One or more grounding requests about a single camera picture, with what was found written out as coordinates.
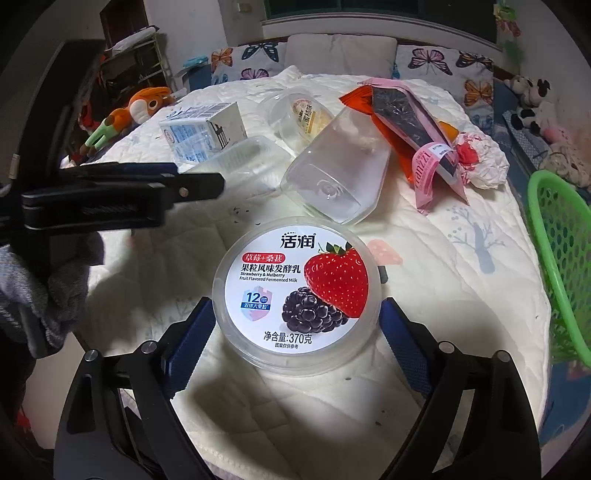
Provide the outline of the grey gloved left hand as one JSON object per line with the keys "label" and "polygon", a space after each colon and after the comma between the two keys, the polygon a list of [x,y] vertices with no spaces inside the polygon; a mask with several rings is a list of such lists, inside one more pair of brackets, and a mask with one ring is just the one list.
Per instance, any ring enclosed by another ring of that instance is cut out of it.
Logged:
{"label": "grey gloved left hand", "polygon": [[1,248],[1,330],[34,359],[60,351],[84,316],[90,268],[104,260],[97,232],[78,237],[74,256],[43,280],[10,246]]}

